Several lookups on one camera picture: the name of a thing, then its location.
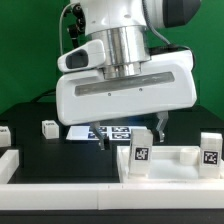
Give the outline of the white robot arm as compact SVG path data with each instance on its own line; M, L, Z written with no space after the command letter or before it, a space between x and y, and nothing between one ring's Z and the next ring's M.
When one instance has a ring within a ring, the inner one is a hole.
M76 29L88 41L58 58L60 122L88 123L105 150L101 121L155 113L163 139L168 112L196 102L195 58L170 42L149 48L146 31L185 25L200 6L201 0L70 0Z

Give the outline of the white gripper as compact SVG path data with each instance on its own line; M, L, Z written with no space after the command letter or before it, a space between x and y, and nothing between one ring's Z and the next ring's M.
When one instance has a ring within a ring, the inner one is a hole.
M165 139L167 111L189 108L196 102L189 50L154 55L141 64L136 76L106 80L98 69L62 76L56 87L59 121L67 126L91 123L101 150L110 149L108 136L96 121L157 113L156 141Z

